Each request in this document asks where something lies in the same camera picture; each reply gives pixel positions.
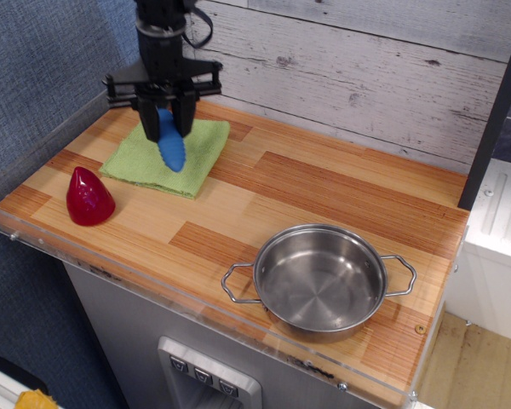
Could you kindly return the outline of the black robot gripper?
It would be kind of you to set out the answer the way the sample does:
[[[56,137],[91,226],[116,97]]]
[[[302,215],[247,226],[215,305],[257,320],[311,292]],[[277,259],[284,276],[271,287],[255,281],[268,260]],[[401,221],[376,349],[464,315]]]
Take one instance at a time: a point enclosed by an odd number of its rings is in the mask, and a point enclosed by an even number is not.
[[[221,93],[222,64],[183,55],[182,35],[149,36],[138,33],[140,57],[132,65],[105,76],[112,107],[138,109],[146,138],[158,142],[158,106],[171,105],[175,127],[185,137],[192,130],[197,101]]]

